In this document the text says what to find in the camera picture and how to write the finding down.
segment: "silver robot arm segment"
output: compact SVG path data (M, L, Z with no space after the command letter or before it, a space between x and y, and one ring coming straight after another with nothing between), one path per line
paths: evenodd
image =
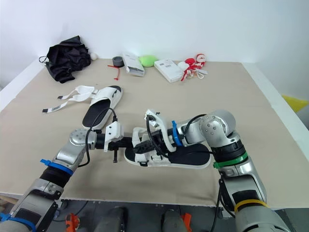
M46 231L58 207L63 188L83 160L85 153L86 129L77 129L70 134L66 145L51 160L41 160L47 168L36 179L2 220L0 232ZM97 134L89 133L89 149L95 149Z
M236 121L226 110L216 110L194 120L184 134L189 120L177 125L183 146L206 141L214 152L214 167L222 176L222 197L227 208L235 211L238 232L289 232L283 220L266 207L264 185L247 154Z

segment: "floor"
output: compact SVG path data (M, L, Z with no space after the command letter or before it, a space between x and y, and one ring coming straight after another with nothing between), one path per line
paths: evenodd
M85 201L69 201L66 209L60 211L57 220L61 220L70 212L76 213L85 204ZM191 229L193 232L207 232L210 230L214 208L201 206L178 206L143 203L111 203L111 202L88 202L79 213L81 226L78 232L93 232L100 219L107 211L115 206L124 206L128 209L127 232L159 232L162 214L168 210L192 215ZM285 209L278 210L284 222L291 232L309 231L309 209ZM64 222L53 221L47 232L65 231ZM233 218L222 218L217 220L215 232L235 232L235 221Z

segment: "yellow object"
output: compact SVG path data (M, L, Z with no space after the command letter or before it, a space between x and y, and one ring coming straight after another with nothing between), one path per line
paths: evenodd
M235 207L234 207L234 211L235 213L238 212L238 208L244 204L251 204L251 203L258 203L258 204L261 204L265 207L268 207L267 204L263 201L260 201L260 200L256 200L256 199L249 199L249 200L244 200L244 201L241 201L241 202L238 202Z
M282 97L286 100L286 102L290 105L290 107L292 108L292 110L294 110L295 113L309 104L309 101L306 100L300 100L286 95L282 95Z

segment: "black sandal insole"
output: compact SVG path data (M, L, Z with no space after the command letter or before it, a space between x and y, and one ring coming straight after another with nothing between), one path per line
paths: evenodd
M91 105L85 117L83 118L83 125L85 127L90 127L93 121L95 120L95 118L98 116L98 114L103 109L110 107L110 105L111 105L111 101L109 99L100 100L97 103L94 103L93 105ZM97 124L99 124L100 121L102 121L102 119L105 117L107 112L108 110L105 113L103 113L100 117L98 117L98 119L96 120L93 126L96 126Z
M169 161L174 164L185 164L200 166L206 164L210 159L209 150L203 144L177 147L175 152L169 152ZM132 148L127 148L125 156L130 161L135 161L135 153Z

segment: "blue zip tie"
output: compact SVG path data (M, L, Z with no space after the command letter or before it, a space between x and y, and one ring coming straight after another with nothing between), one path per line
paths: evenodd
M54 163L54 162L51 162L50 160L44 160L44 159L41 159L40 160L41 163L45 164L46 166L50 166L50 167L54 167L54 168L58 168L60 170L63 170L65 171L66 173L68 173L69 175L73 175L73 171L65 166L62 166L61 164L57 164L57 163Z
M172 124L173 124L173 137L174 137L174 141L175 141L177 146L183 146L183 144L180 142L180 140L178 138L177 123L173 120Z
M36 232L37 230L35 229L35 225L31 222L31 221L28 221L26 219L22 219L22 218L19 218L19 217L12 217L12 215L10 214L3 214L3 213L0 213L0 217L2 217L1 221L17 221L19 223L22 223L26 226L30 226L31 227L31 230L32 232Z

